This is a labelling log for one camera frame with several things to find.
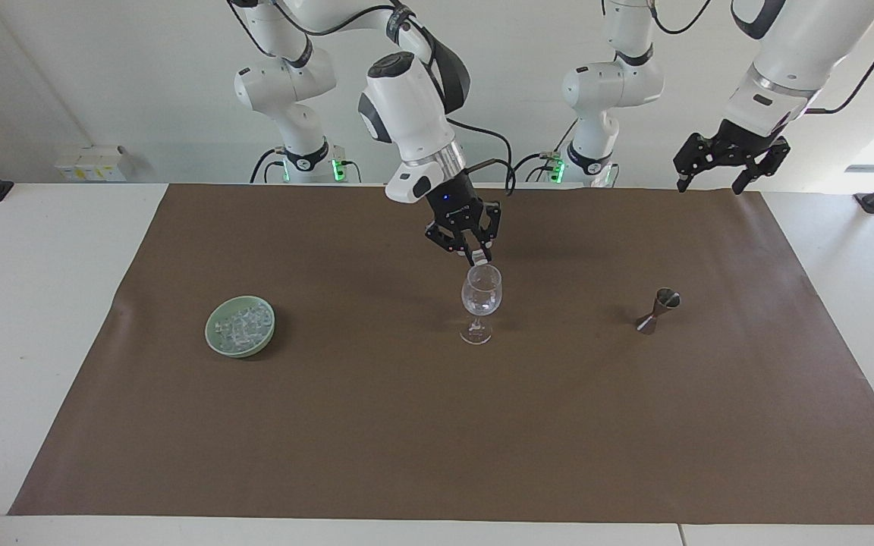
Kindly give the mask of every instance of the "white table surface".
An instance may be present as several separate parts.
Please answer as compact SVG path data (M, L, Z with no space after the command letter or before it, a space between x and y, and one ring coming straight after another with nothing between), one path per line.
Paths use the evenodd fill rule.
M3 516L165 189L20 184L0 203L0 544L874 545L874 526ZM874 387L874 217L845 196L766 200Z

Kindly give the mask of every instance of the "jigger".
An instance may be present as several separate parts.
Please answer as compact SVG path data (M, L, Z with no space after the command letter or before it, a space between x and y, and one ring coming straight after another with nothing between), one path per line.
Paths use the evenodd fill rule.
M636 319L636 331L645 335L652 335L656 331L656 319L667 311L680 307L680 293L673 289L659 289L656 291L656 301L652 304L652 313Z

